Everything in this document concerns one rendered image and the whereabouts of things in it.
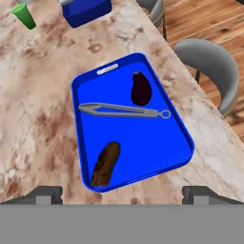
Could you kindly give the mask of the grey metal tongs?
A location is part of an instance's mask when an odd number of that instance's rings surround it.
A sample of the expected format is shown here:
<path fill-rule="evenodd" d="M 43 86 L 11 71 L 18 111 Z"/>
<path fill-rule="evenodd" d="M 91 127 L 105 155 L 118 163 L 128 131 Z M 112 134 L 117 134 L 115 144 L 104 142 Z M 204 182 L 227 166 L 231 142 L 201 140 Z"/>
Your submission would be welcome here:
<path fill-rule="evenodd" d="M 82 103 L 78 105 L 79 111 L 94 116 L 109 117 L 131 117 L 131 118 L 157 118 L 169 119 L 172 113 L 169 110 L 159 111 L 156 109 L 145 109 L 139 107 L 130 107 L 125 105 L 110 103 Z"/>

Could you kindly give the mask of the grey chair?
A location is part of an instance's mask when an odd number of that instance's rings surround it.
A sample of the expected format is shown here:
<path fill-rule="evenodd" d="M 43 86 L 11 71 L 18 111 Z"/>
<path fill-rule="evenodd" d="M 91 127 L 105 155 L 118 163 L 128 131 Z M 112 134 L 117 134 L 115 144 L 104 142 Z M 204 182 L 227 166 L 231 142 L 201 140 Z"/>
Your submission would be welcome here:
<path fill-rule="evenodd" d="M 234 108 L 239 89 L 239 69 L 233 56 L 222 46 L 203 39 L 185 39 L 173 47 L 181 62 L 204 73 L 218 88 L 219 112 L 226 117 Z"/>
<path fill-rule="evenodd" d="M 156 27 L 162 25 L 162 35 L 167 39 L 166 12 L 164 0 L 135 0 L 136 3 L 150 13 L 150 19 Z"/>

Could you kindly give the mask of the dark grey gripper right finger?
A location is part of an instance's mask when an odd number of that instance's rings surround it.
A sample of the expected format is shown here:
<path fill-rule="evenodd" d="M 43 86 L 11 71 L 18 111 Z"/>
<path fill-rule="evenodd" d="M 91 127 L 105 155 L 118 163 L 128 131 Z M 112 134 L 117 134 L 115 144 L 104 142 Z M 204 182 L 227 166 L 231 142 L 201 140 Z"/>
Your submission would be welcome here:
<path fill-rule="evenodd" d="M 184 186 L 182 194 L 184 205 L 240 204 L 240 201 L 218 195 L 207 186 Z"/>

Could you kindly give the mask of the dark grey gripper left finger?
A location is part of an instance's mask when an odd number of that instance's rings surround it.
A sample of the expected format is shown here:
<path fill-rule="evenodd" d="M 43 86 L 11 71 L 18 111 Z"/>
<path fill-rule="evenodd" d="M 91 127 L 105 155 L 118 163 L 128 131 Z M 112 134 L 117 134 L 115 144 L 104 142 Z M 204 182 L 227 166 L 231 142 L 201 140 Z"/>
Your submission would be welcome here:
<path fill-rule="evenodd" d="M 61 186 L 38 186 L 26 195 L 5 201 L 15 205 L 62 205 L 63 189 Z"/>

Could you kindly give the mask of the brown sweet potato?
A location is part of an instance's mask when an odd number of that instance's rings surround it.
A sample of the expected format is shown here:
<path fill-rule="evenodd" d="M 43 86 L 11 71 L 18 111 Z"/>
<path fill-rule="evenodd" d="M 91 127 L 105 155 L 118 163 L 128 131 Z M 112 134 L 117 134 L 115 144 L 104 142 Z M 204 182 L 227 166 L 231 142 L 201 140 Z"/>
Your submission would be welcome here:
<path fill-rule="evenodd" d="M 112 171 L 120 156 L 121 147 L 117 141 L 109 142 L 98 155 L 91 176 L 92 186 L 106 186 L 110 183 Z"/>

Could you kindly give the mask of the green cup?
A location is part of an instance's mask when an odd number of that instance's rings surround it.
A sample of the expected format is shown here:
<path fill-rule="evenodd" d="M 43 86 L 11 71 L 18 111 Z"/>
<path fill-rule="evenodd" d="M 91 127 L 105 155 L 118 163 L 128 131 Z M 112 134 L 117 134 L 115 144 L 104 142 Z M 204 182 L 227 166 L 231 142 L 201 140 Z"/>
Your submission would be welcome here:
<path fill-rule="evenodd" d="M 18 4 L 11 10 L 11 13 L 29 30 L 33 30 L 36 27 L 35 21 L 26 4 Z"/>

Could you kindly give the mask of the dark purple eggplant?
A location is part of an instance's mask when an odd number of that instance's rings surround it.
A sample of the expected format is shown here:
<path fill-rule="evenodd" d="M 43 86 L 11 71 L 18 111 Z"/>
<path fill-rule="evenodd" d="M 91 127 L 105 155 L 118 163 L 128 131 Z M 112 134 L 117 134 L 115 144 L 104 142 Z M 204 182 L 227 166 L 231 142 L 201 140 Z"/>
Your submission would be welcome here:
<path fill-rule="evenodd" d="M 149 80 L 139 71 L 133 74 L 132 81 L 132 102 L 137 106 L 146 106 L 153 95 Z"/>

